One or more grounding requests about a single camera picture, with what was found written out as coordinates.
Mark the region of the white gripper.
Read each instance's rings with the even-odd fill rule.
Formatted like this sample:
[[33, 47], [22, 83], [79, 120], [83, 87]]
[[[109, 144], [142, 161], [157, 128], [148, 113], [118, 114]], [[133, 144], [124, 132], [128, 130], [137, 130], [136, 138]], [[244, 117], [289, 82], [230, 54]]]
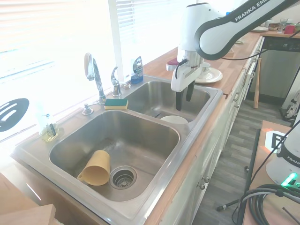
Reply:
[[171, 89], [176, 92], [176, 109], [181, 111], [183, 102], [183, 90], [187, 87], [186, 101], [190, 102], [195, 80], [201, 74], [201, 68], [191, 68], [187, 63], [177, 66], [173, 72]]

